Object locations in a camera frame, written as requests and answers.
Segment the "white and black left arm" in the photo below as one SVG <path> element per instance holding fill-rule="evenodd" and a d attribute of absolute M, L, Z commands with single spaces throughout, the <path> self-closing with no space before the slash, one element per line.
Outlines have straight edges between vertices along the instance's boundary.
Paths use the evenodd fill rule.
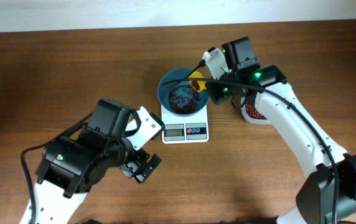
<path fill-rule="evenodd" d="M 22 223 L 67 223 L 91 188 L 110 168 L 142 184 L 161 163 L 143 146 L 165 128 L 154 113 L 102 98 L 93 112 L 41 144 L 42 160 L 32 180 L 21 154 L 30 200 Z"/>

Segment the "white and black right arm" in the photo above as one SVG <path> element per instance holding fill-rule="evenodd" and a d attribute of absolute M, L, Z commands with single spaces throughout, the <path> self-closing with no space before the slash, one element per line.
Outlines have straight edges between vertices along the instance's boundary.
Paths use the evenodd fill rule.
<path fill-rule="evenodd" d="M 337 144 L 306 111 L 282 71 L 262 67 L 248 37 L 212 47 L 203 56 L 215 104 L 242 98 L 273 125 L 306 177 L 295 206 L 265 223 L 345 223 L 356 213 L 356 154 Z"/>

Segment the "yellow plastic scoop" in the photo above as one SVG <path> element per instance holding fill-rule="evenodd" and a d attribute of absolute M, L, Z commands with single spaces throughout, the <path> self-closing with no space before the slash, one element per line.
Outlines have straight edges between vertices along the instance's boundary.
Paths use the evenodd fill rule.
<path fill-rule="evenodd" d="M 189 75 L 189 78 L 204 78 L 204 76 L 200 72 L 193 72 L 191 75 Z M 206 90 L 207 87 L 205 86 L 206 82 L 205 81 L 199 81 L 199 80 L 191 80 L 190 81 L 192 87 L 194 90 L 197 92 L 201 92 L 203 90 Z"/>

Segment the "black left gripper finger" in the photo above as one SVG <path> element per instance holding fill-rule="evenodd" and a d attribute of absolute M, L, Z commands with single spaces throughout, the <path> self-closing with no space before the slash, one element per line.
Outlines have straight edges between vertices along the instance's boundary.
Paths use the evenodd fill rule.
<path fill-rule="evenodd" d="M 128 162 L 119 167 L 120 171 L 128 178 L 141 177 L 142 165 L 138 162 Z"/>
<path fill-rule="evenodd" d="M 153 154 L 150 160 L 146 161 L 144 164 L 141 164 L 141 166 L 134 173 L 133 178 L 139 184 L 145 183 L 161 162 L 161 158 L 157 154 Z"/>

